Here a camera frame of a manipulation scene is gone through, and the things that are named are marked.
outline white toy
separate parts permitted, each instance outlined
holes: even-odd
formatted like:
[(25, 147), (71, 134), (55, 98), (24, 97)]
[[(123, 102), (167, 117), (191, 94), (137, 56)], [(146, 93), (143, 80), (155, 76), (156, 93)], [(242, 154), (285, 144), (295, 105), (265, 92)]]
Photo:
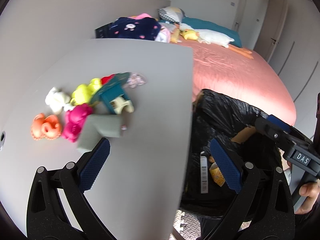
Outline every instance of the white toy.
[(46, 96), (45, 103), (50, 106), (54, 114), (60, 114), (62, 110), (66, 112), (74, 108), (74, 106), (70, 104), (70, 100), (70, 96), (64, 92), (58, 91), (58, 89), (54, 87)]

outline trash bag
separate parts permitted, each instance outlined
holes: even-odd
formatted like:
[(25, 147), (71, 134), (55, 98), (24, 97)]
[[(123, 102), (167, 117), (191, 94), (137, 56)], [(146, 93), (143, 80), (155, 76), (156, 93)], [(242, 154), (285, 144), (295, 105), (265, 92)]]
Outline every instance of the trash bag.
[(216, 93), (209, 89), (200, 92), (194, 102), (190, 151), (185, 187), (180, 209), (211, 219), (221, 219), (236, 195), (224, 183), (218, 186), (208, 172), (208, 193), (200, 193), (200, 153), (206, 156), (208, 168), (210, 141), (219, 138), (224, 146), (236, 152), (244, 162), (250, 161), (259, 169), (273, 170), (282, 167), (281, 155), (275, 143), (259, 133), (253, 134), (245, 143), (230, 140), (245, 127), (254, 126), (258, 117), (268, 118), (262, 110), (240, 100)]

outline table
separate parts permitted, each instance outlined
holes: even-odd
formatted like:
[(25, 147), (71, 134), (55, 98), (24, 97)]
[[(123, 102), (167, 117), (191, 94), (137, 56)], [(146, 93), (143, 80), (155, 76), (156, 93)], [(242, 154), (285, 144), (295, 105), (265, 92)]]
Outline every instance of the table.
[[(81, 83), (118, 72), (138, 72), (148, 83), (126, 89), (135, 112), (128, 130), (110, 138), (111, 153), (85, 197), (118, 239), (168, 239), (179, 206), (191, 127), (192, 49), (154, 41), (97, 39), (80, 44), (39, 75), (12, 111), (0, 152), (0, 201), (26, 234), (26, 210), (36, 169), (61, 169), (81, 154), (63, 138), (35, 141), (33, 118), (52, 114), (44, 99), (55, 86), (71, 94)], [(66, 213), (78, 227), (63, 191)]]

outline human hand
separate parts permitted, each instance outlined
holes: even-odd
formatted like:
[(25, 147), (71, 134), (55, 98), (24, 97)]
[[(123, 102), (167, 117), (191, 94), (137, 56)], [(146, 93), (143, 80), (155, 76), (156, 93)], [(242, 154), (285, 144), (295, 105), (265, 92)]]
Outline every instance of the human hand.
[(307, 197), (303, 202), (301, 207), (295, 212), (296, 215), (307, 214), (312, 210), (313, 205), (318, 199), (320, 193), (320, 186), (317, 182), (310, 182), (303, 185), (300, 190), (300, 196)]

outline dark blue fabric with pattern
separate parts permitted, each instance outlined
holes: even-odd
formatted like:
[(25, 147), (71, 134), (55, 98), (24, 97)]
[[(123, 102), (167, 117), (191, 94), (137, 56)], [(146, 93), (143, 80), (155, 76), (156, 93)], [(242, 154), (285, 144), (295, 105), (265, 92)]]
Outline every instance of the dark blue fabric with pattern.
[(121, 17), (109, 29), (109, 38), (154, 41), (160, 32), (160, 24), (153, 18), (135, 20)]

